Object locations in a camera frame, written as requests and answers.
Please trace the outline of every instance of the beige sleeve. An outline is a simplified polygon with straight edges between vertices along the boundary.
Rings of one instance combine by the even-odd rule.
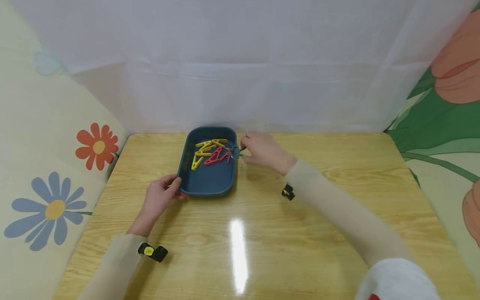
[[[295,195],[322,212],[369,267],[387,258],[412,260],[390,226],[307,162],[299,160],[285,178]]]
[[[146,238],[133,234],[115,237],[78,300],[122,300],[141,259],[138,247],[144,242]]]

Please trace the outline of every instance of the white backdrop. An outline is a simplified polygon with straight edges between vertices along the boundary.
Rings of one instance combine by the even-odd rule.
[[[477,1],[12,3],[131,132],[337,132],[384,130]]]

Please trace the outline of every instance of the wooden table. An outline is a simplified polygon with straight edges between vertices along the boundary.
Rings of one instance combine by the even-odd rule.
[[[55,299],[76,299],[114,236],[130,226],[149,182],[177,172],[185,137],[128,139]],[[476,299],[471,276],[388,135],[275,137],[393,226],[443,299]],[[353,299],[365,264],[319,213],[282,197],[284,184],[239,161],[229,196],[174,203],[150,236],[168,256],[160,264],[142,259],[125,299]]]

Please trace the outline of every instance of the plastic tray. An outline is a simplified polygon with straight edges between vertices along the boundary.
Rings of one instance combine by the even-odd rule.
[[[228,164],[224,159],[205,166],[204,162],[208,157],[204,157],[197,170],[192,171],[193,155],[199,149],[195,144],[212,139],[227,139],[228,142],[223,144],[230,149],[237,145],[237,134],[229,127],[203,126],[192,130],[187,136],[177,174],[182,178],[180,190],[185,194],[200,197],[222,196],[233,186],[236,165],[233,158]]]

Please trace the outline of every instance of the pink tulip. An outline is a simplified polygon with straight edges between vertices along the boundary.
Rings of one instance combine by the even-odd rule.
[[[468,232],[480,247],[480,180],[463,198],[462,211]]]
[[[472,12],[433,61],[435,90],[444,100],[480,100],[480,10]]]

